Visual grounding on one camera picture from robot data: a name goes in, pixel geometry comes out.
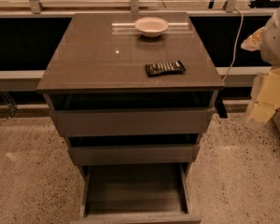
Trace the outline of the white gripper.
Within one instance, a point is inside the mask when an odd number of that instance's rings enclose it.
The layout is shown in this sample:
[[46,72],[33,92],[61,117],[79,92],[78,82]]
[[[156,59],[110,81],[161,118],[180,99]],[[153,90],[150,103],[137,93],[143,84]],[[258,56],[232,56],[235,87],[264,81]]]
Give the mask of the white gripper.
[[[261,27],[241,44],[248,51],[261,49],[264,28]],[[245,112],[246,125],[265,125],[280,108],[280,67],[266,74],[258,74],[251,91],[251,101]]]

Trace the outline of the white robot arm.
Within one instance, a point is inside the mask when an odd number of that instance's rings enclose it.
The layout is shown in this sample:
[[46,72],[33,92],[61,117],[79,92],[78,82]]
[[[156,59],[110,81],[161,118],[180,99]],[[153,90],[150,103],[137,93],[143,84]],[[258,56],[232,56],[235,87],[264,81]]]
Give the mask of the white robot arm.
[[251,101],[245,112],[245,125],[249,128],[264,126],[280,108],[280,7],[264,27],[250,35],[241,48],[260,51],[261,59],[272,68],[258,74],[251,90]]

